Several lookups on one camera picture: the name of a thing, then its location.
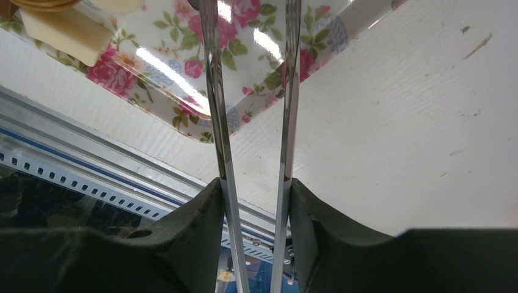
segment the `glass display case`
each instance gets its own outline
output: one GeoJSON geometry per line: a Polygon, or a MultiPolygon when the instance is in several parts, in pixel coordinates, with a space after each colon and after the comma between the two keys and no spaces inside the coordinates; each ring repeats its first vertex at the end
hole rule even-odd
{"type": "MultiPolygon", "coordinates": [[[[89,227],[126,237],[183,205],[204,184],[0,89],[2,229],[89,227]]],[[[274,221],[247,206],[240,213],[250,291],[269,292],[274,221]]],[[[237,292],[225,229],[216,292],[237,292]]],[[[298,292],[293,280],[284,282],[283,292],[298,292]]]]}

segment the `metal tong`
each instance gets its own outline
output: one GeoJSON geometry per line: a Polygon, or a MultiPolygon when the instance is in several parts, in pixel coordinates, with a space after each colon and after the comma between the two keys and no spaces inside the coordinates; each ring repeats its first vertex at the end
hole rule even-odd
{"type": "Polygon", "coordinates": [[[200,10],[202,18],[203,39],[205,46],[207,97],[209,100],[212,125],[214,129],[214,144],[216,145],[219,177],[227,217],[228,233],[230,236],[230,250],[234,264],[234,274],[239,293],[250,292],[246,263],[244,257],[243,237],[239,221],[238,196],[232,153],[230,151],[230,137],[228,135],[227,111],[225,110],[225,96],[223,94],[223,76],[221,72],[221,51],[219,49],[219,29],[217,15],[217,0],[189,1],[193,8],[200,10]]]}
{"type": "Polygon", "coordinates": [[[299,107],[301,35],[301,0],[286,0],[286,60],[283,79],[286,81],[284,114],[282,122],[282,144],[280,149],[279,189],[277,213],[275,216],[274,263],[271,293],[280,293],[288,225],[291,181],[293,179],[293,159],[295,130],[299,107]]]}
{"type": "MultiPolygon", "coordinates": [[[[205,46],[207,95],[210,104],[216,145],[219,176],[224,193],[230,247],[238,292],[249,292],[248,277],[244,259],[243,239],[239,221],[238,198],[230,151],[223,78],[217,0],[189,0],[193,8],[200,11],[205,46]]],[[[284,265],[284,248],[288,222],[288,203],[293,177],[293,159],[297,108],[299,102],[300,62],[299,39],[301,31],[301,0],[286,0],[286,60],[283,80],[285,81],[284,115],[282,126],[282,147],[279,171],[279,193],[275,219],[274,262],[271,292],[280,293],[284,265]]]]}

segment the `green leaf pattern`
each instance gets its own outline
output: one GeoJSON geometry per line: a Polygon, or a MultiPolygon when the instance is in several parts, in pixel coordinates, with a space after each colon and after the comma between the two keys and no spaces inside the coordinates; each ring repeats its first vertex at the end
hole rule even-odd
{"type": "MultiPolygon", "coordinates": [[[[317,58],[322,54],[323,50],[327,49],[326,44],[330,35],[330,30],[321,29],[317,31],[315,27],[318,27],[318,23],[321,21],[321,19],[329,18],[330,15],[319,13],[319,10],[312,7],[307,7],[307,9],[304,10],[305,11],[303,12],[302,17],[304,25],[301,32],[301,48],[308,49],[309,53],[314,58],[317,58]]],[[[278,11],[278,4],[276,2],[271,1],[270,3],[262,4],[260,8],[260,14],[256,19],[248,22],[248,27],[264,32],[270,36],[272,40],[280,45],[283,45],[283,36],[285,32],[280,28],[284,27],[284,25],[281,23],[281,21],[284,21],[284,19],[281,17],[277,18],[277,15],[280,14],[278,11]]],[[[165,33],[163,40],[157,44],[159,46],[154,47],[155,50],[157,50],[159,53],[169,55],[170,59],[177,59],[177,61],[180,63],[187,60],[197,60],[204,64],[203,44],[199,41],[197,34],[190,30],[186,21],[182,20],[178,15],[174,14],[173,9],[163,12],[161,16],[159,15],[159,17],[160,19],[151,20],[149,22],[149,24],[152,24],[156,30],[164,31],[165,33]]],[[[140,48],[142,44],[146,45],[144,43],[145,38],[139,38],[142,37],[141,35],[118,28],[116,22],[112,23],[112,26],[114,30],[117,31],[117,34],[114,35],[112,40],[112,44],[115,49],[120,50],[121,48],[127,48],[128,45],[130,45],[132,48],[140,48]]],[[[13,17],[9,20],[0,18],[0,27],[17,35],[24,34],[23,24],[17,17],[13,17]]],[[[238,38],[230,40],[228,45],[222,48],[222,63],[228,70],[241,70],[238,68],[238,66],[242,64],[242,62],[237,62],[238,58],[246,58],[246,56],[250,54],[250,49],[243,42],[245,39],[239,38],[241,34],[242,32],[238,34],[238,38]]],[[[64,53],[56,51],[55,49],[49,48],[47,45],[44,46],[44,44],[40,41],[33,40],[33,42],[38,49],[48,51],[48,55],[50,57],[64,64],[65,66],[68,66],[82,74],[88,73],[88,67],[72,56],[68,56],[64,53]]],[[[242,115],[253,117],[264,109],[263,104],[253,103],[252,101],[254,99],[261,97],[265,99],[267,96],[274,96],[275,98],[280,99],[284,96],[284,89],[281,87],[282,75],[279,61],[273,58],[270,53],[266,51],[264,53],[265,54],[258,56],[258,61],[267,62],[269,67],[272,68],[271,74],[267,75],[263,82],[254,84],[252,87],[253,95],[245,97],[245,99],[250,99],[251,103],[248,104],[246,109],[237,108],[239,117],[242,115]]],[[[162,95],[160,92],[163,92],[164,88],[163,86],[152,83],[150,81],[149,75],[151,74],[152,73],[141,72],[138,75],[138,80],[136,83],[137,86],[128,92],[128,102],[142,108],[147,112],[153,113],[154,111],[150,109],[151,107],[154,107],[153,104],[155,101],[153,98],[160,98],[160,95],[162,95]]],[[[199,90],[199,92],[203,95],[206,95],[204,90],[199,90]]],[[[191,113],[184,113],[179,102],[176,102],[175,100],[173,100],[168,109],[170,109],[170,113],[172,114],[170,116],[171,120],[169,120],[170,124],[175,129],[186,134],[187,136],[191,136],[193,139],[197,139],[199,142],[214,142],[210,124],[207,124],[207,122],[202,123],[202,119],[205,118],[199,117],[198,115],[193,115],[191,113]]]]}

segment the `metal shelf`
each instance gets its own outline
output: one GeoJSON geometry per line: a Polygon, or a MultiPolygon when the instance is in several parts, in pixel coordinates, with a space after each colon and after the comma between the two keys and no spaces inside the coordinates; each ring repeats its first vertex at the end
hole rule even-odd
{"type": "MultiPolygon", "coordinates": [[[[183,205],[205,186],[78,124],[0,87],[0,164],[150,220],[183,205]]],[[[253,206],[241,204],[239,212],[246,254],[272,262],[274,219],[253,206]]],[[[228,247],[226,233],[222,246],[228,247]]]]}

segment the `stain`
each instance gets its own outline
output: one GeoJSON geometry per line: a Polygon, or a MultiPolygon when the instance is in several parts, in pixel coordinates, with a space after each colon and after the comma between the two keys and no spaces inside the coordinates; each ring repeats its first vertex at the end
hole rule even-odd
{"type": "Polygon", "coordinates": [[[471,28],[471,26],[465,26],[461,29],[461,32],[462,34],[464,35],[469,29],[471,28]]]}
{"type": "MultiPolygon", "coordinates": [[[[471,114],[466,114],[466,113],[462,113],[461,111],[459,111],[459,113],[461,114],[462,117],[471,117],[472,115],[471,114]]],[[[480,109],[478,109],[478,111],[473,114],[473,117],[477,117],[480,115],[480,109]]]]}
{"type": "Polygon", "coordinates": [[[456,155],[458,155],[458,154],[460,154],[460,153],[462,153],[462,152],[464,152],[464,151],[465,151],[465,150],[452,151],[452,152],[450,153],[450,156],[452,156],[452,157],[453,157],[453,156],[456,156],[456,155]]]}
{"type": "Polygon", "coordinates": [[[345,124],[345,127],[343,128],[343,130],[347,129],[347,127],[349,127],[349,122],[351,122],[351,119],[352,118],[349,118],[349,120],[347,120],[347,124],[345,124]]]}
{"type": "Polygon", "coordinates": [[[473,49],[473,51],[470,52],[470,54],[466,55],[466,57],[464,57],[463,60],[468,59],[474,53],[476,53],[478,50],[480,50],[480,48],[482,48],[483,46],[486,46],[487,43],[489,42],[489,40],[491,39],[491,37],[493,37],[493,33],[490,33],[480,44],[478,44],[478,46],[475,49],[473,49]]]}

